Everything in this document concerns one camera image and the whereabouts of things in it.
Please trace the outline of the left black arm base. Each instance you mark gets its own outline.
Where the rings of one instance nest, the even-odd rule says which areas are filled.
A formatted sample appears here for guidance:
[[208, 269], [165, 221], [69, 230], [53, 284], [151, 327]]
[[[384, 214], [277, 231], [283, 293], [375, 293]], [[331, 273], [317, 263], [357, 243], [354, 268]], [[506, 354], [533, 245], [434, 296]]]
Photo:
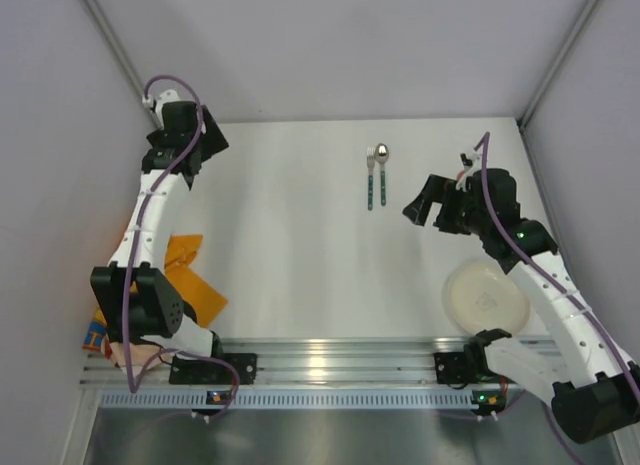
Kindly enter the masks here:
[[[225, 353], [223, 356], [223, 360], [238, 372], [241, 385], [254, 383], [257, 359], [254, 353]], [[231, 385], [234, 376], [222, 365], [174, 357], [168, 381], [171, 385]]]

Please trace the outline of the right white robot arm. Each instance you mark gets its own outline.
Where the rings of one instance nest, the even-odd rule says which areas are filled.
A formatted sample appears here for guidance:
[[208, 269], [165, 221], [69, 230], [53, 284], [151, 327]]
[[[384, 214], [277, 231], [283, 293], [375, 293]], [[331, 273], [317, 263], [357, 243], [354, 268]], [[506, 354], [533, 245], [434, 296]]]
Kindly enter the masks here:
[[561, 430], [584, 444], [639, 422], [639, 366], [580, 301], [558, 246], [545, 226], [524, 218], [515, 179], [504, 169], [477, 171], [459, 186], [431, 174], [403, 214], [444, 233], [475, 235], [485, 253], [524, 292], [552, 336], [565, 378], [541, 355], [501, 328], [475, 333], [464, 346], [472, 378], [504, 376], [547, 405]]

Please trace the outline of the orange Mickey Mouse placemat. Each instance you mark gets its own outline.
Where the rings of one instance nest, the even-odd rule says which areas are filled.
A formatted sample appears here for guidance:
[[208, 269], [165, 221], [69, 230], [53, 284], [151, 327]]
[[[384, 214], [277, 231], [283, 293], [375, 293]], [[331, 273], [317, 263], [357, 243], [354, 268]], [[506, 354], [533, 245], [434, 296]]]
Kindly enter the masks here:
[[[228, 299], [191, 269], [202, 241], [203, 236], [199, 234], [172, 235], [165, 253], [164, 272], [185, 303], [192, 307], [196, 316], [194, 321], [207, 328], [225, 308]], [[111, 346], [106, 333], [106, 320], [99, 307], [95, 309], [82, 348], [101, 353], [116, 366], [124, 366], [123, 347]]]

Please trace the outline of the cream white plate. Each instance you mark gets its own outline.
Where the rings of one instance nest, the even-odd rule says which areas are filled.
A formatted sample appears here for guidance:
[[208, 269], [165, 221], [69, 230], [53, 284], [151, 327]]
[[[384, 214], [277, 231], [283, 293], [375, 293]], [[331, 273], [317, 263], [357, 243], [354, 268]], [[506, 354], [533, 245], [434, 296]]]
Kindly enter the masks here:
[[503, 270], [479, 259], [449, 275], [442, 303], [448, 318], [469, 335], [492, 329], [515, 335], [525, 328], [531, 314], [529, 300]]

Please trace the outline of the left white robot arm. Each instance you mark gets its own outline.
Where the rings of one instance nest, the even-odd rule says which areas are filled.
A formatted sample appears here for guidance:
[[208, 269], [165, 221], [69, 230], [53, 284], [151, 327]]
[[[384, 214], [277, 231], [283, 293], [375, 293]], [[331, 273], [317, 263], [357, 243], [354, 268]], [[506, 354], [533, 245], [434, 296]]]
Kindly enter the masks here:
[[180, 207], [202, 165], [229, 144], [206, 107], [168, 90], [153, 104], [161, 121], [147, 137], [140, 190], [123, 238], [105, 266], [90, 277], [111, 342], [154, 344], [220, 357], [216, 334], [164, 273], [164, 260]]

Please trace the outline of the green handled fork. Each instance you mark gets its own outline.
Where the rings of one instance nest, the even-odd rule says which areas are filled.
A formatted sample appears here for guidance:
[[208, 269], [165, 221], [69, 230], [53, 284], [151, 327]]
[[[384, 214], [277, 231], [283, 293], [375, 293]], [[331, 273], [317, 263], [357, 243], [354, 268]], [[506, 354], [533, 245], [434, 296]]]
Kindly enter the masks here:
[[373, 210], [374, 200], [374, 169], [375, 169], [375, 148], [368, 147], [366, 151], [367, 166], [367, 209]]

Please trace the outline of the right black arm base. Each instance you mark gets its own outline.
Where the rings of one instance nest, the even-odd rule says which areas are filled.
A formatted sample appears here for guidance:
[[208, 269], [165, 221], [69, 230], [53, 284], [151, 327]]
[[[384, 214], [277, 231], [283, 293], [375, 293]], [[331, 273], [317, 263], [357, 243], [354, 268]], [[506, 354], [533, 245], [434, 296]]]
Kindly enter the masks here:
[[435, 352], [433, 354], [436, 382], [454, 389], [469, 385], [500, 385], [497, 375], [486, 375], [474, 369], [463, 352]]

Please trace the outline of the green handled spoon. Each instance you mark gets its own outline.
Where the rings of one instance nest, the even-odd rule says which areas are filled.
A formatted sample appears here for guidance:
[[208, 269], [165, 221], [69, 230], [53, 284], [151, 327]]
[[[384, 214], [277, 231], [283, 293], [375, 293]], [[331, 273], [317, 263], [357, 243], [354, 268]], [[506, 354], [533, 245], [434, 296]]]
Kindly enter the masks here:
[[389, 160], [389, 148], [384, 143], [379, 143], [375, 150], [375, 159], [380, 168], [380, 195], [381, 205], [387, 204], [386, 163]]

